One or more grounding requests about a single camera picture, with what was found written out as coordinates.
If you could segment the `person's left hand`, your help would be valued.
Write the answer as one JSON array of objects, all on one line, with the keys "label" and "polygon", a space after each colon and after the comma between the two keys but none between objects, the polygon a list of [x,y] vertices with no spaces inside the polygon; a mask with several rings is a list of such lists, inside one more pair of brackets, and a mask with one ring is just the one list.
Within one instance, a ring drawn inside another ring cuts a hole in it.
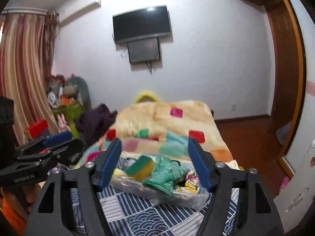
[{"label": "person's left hand", "polygon": [[33,205],[41,193],[46,181],[27,184],[16,189],[2,188],[1,194],[8,205],[24,219],[28,219]]}]

